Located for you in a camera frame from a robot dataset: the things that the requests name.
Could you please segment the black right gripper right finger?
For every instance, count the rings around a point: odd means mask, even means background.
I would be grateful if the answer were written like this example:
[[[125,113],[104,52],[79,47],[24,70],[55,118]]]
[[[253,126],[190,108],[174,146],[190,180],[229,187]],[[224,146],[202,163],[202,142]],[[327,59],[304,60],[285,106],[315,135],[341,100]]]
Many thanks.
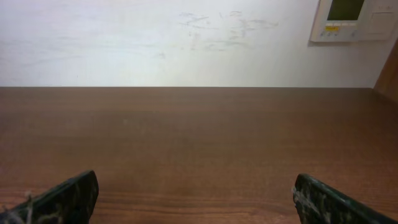
[[[397,224],[308,174],[297,176],[292,192],[301,223]]]

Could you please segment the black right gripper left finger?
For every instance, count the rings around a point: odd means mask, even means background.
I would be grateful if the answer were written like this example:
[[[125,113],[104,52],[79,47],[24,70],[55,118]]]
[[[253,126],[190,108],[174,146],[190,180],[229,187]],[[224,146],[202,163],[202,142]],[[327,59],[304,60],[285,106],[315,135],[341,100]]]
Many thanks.
[[[3,208],[1,224],[88,224],[99,195],[93,170],[82,172],[11,209]]]

